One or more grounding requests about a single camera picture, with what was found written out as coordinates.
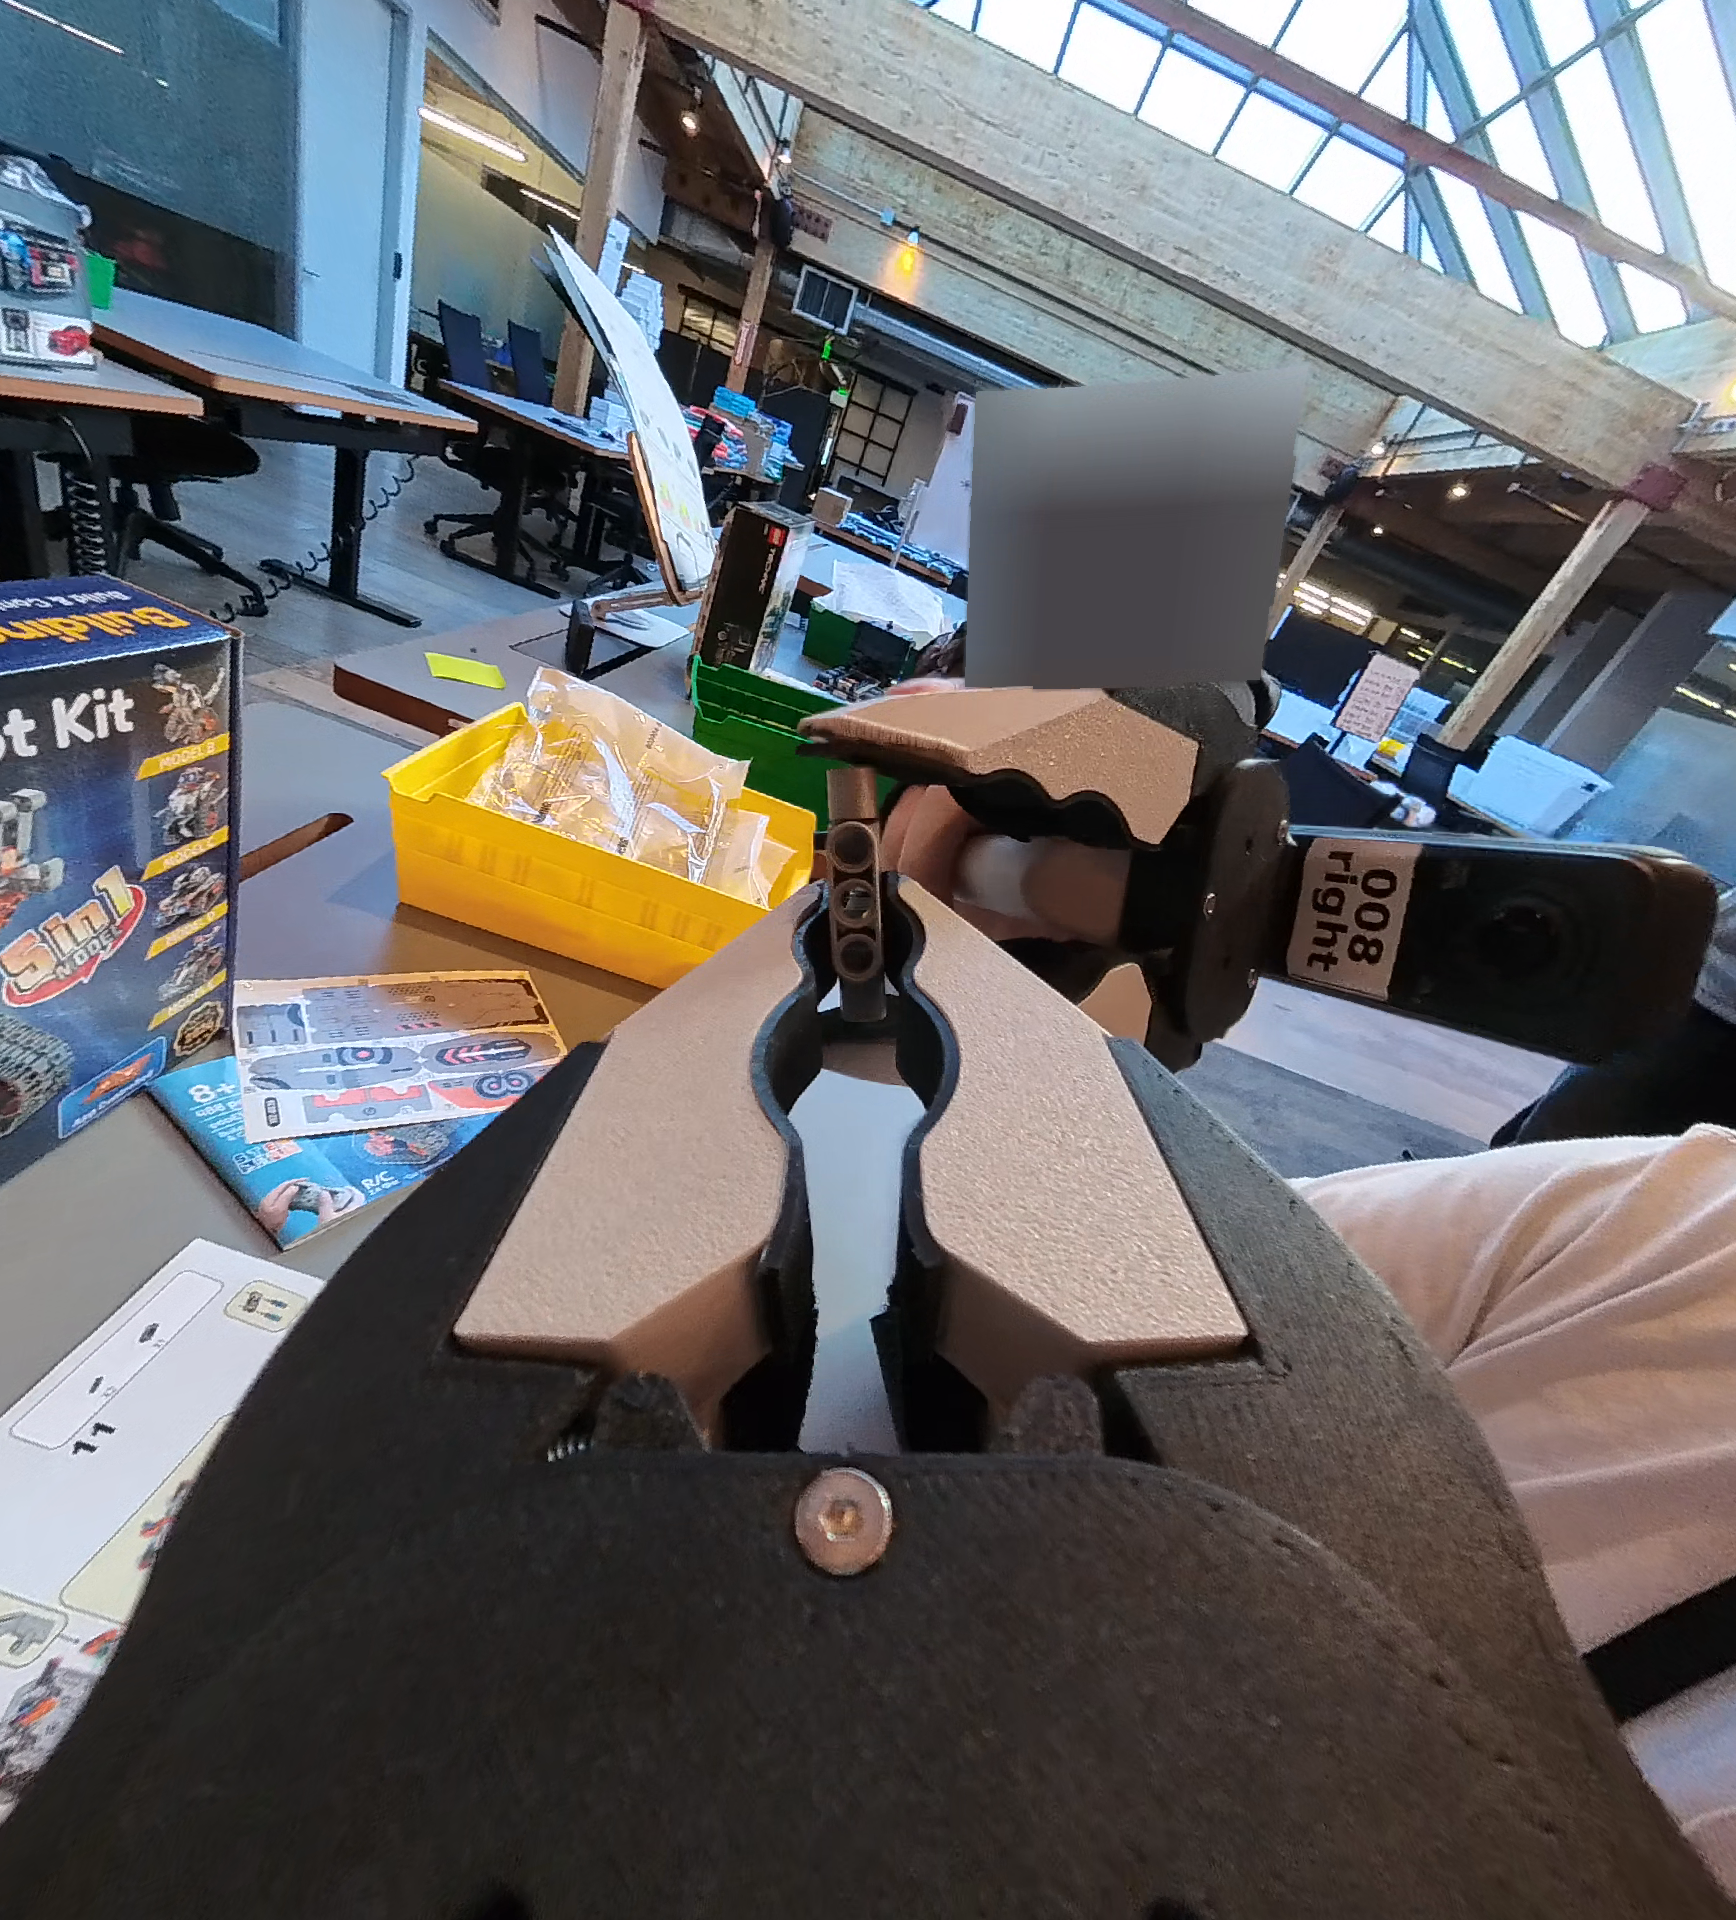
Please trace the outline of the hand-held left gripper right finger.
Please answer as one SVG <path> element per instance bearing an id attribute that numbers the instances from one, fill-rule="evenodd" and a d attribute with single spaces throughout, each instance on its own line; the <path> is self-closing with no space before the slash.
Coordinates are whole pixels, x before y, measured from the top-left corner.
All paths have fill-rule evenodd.
<path id="1" fill-rule="evenodd" d="M 904 1146 L 883 1374 L 911 1451 L 982 1444 L 1042 1378 L 1233 1360 L 1248 1327 L 1108 1032 L 911 879 Z"/>

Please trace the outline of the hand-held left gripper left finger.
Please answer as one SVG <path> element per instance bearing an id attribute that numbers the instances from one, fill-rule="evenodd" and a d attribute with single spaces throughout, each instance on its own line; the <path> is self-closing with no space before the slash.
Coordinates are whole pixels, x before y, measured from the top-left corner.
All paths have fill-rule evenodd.
<path id="1" fill-rule="evenodd" d="M 454 1322 L 469 1353 L 675 1382 L 742 1451 L 792 1451 L 816 1307 L 792 1108 L 822 1068 L 808 885 L 623 1020 Z"/>

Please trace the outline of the grey toy beam assembly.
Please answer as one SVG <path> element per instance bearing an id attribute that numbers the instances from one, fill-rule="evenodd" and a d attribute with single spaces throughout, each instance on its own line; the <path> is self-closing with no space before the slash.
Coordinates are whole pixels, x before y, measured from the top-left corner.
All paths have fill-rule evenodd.
<path id="1" fill-rule="evenodd" d="M 829 928 L 838 1019 L 859 1036 L 880 1032 L 889 1012 L 883 815 L 868 767 L 829 775 Z"/>

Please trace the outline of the grey desk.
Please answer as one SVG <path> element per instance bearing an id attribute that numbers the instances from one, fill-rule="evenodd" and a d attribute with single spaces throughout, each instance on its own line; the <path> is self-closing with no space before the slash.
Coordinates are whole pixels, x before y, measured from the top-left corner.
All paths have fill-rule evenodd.
<path id="1" fill-rule="evenodd" d="M 653 999 L 636 981 L 400 905 L 383 773 L 407 746 L 279 702 L 247 710 L 239 746 L 255 849 L 329 817 L 351 821 L 244 880 L 242 975 L 526 968 L 569 1045 L 602 1040 Z M 329 1278 L 397 1208 L 381 1203 L 280 1253 L 154 1103 L 128 1100 L 0 1189 L 0 1415 L 191 1240 Z"/>

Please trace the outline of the wooden-top office desk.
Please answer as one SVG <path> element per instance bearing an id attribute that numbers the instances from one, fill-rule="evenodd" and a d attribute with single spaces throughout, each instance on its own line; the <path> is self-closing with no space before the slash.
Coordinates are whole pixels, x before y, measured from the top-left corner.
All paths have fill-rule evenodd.
<path id="1" fill-rule="evenodd" d="M 367 613 L 398 628 L 423 620 L 360 588 L 369 461 L 439 459 L 476 424 L 431 399 L 387 387 L 374 372 L 307 349 L 276 331 L 192 305 L 116 290 L 94 315 L 106 355 L 197 391 L 211 419 L 252 443 L 304 445 L 334 455 L 326 550 L 303 562 L 265 560 L 276 583 Z"/>
<path id="2" fill-rule="evenodd" d="M 0 581 L 53 575 L 38 459 L 58 456 L 66 497 L 68 575 L 115 560 L 113 461 L 137 446 L 137 420 L 204 415 L 198 397 L 108 360 L 91 370 L 0 365 Z"/>
<path id="3" fill-rule="evenodd" d="M 556 412 L 555 409 L 510 397 L 491 389 L 456 382 L 437 385 L 437 397 L 464 404 L 478 423 L 481 451 L 494 451 L 507 461 L 496 486 L 496 510 L 491 517 L 448 517 L 453 533 L 439 538 L 440 553 L 478 573 L 520 587 L 548 600 L 563 600 L 564 591 L 545 585 L 525 562 L 546 560 L 548 548 L 522 533 L 522 519 L 536 481 L 551 468 L 572 468 L 582 474 L 607 474 L 610 481 L 631 479 L 631 448 L 623 441 L 597 434 L 588 423 Z"/>

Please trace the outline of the person's right hand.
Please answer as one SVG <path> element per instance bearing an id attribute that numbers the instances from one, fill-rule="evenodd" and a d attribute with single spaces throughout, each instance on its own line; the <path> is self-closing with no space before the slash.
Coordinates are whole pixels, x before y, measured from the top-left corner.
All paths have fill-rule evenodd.
<path id="1" fill-rule="evenodd" d="M 1132 853 L 1068 837 L 1021 838 L 979 823 L 939 784 L 907 786 L 880 832 L 889 870 L 988 940 L 1117 953 Z"/>

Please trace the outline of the printed sticker sheet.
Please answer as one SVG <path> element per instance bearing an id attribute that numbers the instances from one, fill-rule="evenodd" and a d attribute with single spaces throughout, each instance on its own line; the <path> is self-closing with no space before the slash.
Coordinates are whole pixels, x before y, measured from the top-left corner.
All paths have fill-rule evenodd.
<path id="1" fill-rule="evenodd" d="M 326 1141 L 502 1112 L 566 1057 L 526 973 L 241 979 L 249 1141 Z"/>

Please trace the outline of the green plastic bin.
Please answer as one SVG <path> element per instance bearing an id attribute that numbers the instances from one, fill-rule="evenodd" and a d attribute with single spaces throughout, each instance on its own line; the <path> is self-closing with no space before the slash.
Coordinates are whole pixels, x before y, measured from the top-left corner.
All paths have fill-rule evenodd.
<path id="1" fill-rule="evenodd" d="M 744 760 L 751 791 L 826 812 L 830 760 L 802 755 L 800 724 L 844 700 L 701 657 L 688 660 L 688 698 L 690 736 L 714 756 Z"/>

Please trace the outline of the small clear plastic parts bag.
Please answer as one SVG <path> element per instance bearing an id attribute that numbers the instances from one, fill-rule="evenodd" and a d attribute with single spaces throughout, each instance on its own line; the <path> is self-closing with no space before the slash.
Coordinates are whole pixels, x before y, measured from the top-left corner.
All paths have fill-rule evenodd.
<path id="1" fill-rule="evenodd" d="M 792 849 L 771 829 L 769 815 L 726 807 L 704 849 L 688 855 L 688 877 L 722 897 L 767 908 L 792 863 Z"/>

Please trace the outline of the white tilted sheet board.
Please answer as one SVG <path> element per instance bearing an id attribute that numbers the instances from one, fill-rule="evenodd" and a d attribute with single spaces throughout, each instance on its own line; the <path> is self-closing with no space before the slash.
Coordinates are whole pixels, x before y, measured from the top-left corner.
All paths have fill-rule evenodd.
<path id="1" fill-rule="evenodd" d="M 664 599 L 686 606 L 711 587 L 717 530 L 683 407 L 641 322 L 561 235 L 546 245 L 543 274 L 556 282 L 625 397 L 627 448 Z"/>

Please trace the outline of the brown-edged grey table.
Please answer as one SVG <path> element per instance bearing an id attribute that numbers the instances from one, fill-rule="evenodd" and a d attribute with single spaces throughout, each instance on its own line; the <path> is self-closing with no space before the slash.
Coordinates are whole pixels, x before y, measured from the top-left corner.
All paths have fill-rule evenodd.
<path id="1" fill-rule="evenodd" d="M 646 617 L 651 634 L 662 639 L 664 646 L 635 652 L 618 639 L 597 637 L 593 667 L 607 669 L 600 683 L 631 707 L 688 735 L 695 714 L 688 693 L 693 624 L 664 614 L 657 609 Z M 251 676 L 249 693 L 348 718 L 417 745 L 445 738 L 522 702 L 541 667 L 564 662 L 566 626 L 569 613 L 534 600 L 534 613 L 513 613 L 445 634 L 423 630 L 394 645 L 307 667 L 271 667 Z M 507 686 L 491 691 L 439 683 L 426 670 L 428 651 L 494 660 Z"/>

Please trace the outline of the person's white clothing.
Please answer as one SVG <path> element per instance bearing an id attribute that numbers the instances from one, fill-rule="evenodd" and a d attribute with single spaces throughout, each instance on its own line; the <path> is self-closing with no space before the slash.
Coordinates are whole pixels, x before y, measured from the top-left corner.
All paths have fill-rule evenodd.
<path id="1" fill-rule="evenodd" d="M 1736 1132 L 1297 1189 L 1446 1366 L 1601 1698 L 1736 1902 Z"/>

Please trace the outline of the black office chair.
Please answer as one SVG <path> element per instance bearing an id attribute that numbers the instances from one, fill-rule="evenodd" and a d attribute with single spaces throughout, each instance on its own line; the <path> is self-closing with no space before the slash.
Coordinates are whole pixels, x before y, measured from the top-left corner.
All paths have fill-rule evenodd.
<path id="1" fill-rule="evenodd" d="M 491 366 L 481 318 L 464 308 L 439 300 L 437 307 L 447 379 L 476 394 L 493 394 Z M 485 490 L 496 494 L 494 512 L 448 515 L 439 512 L 424 522 L 424 534 L 439 542 L 440 553 L 456 562 L 520 583 L 533 591 L 558 599 L 556 588 L 538 581 L 538 566 L 546 565 L 556 579 L 569 579 L 569 565 L 552 555 L 548 541 L 525 530 L 525 520 L 538 510 L 555 527 L 569 522 L 569 473 L 555 468 L 534 441 L 486 415 L 476 415 L 476 437 L 445 455 L 445 464 L 469 474 Z"/>

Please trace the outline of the open white instruction booklet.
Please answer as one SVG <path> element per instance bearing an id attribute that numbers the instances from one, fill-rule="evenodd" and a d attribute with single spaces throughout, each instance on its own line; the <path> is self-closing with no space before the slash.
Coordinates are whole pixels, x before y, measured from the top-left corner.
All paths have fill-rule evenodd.
<path id="1" fill-rule="evenodd" d="M 0 1415 L 0 1823 L 113 1666 L 208 1455 L 323 1288 L 194 1240 Z"/>

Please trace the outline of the blue robot kit box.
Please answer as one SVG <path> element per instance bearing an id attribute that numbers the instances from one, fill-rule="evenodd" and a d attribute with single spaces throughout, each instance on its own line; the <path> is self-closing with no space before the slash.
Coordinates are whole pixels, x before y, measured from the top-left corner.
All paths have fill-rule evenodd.
<path id="1" fill-rule="evenodd" d="M 0 585 L 0 1189 L 226 1026 L 241 634 Z"/>

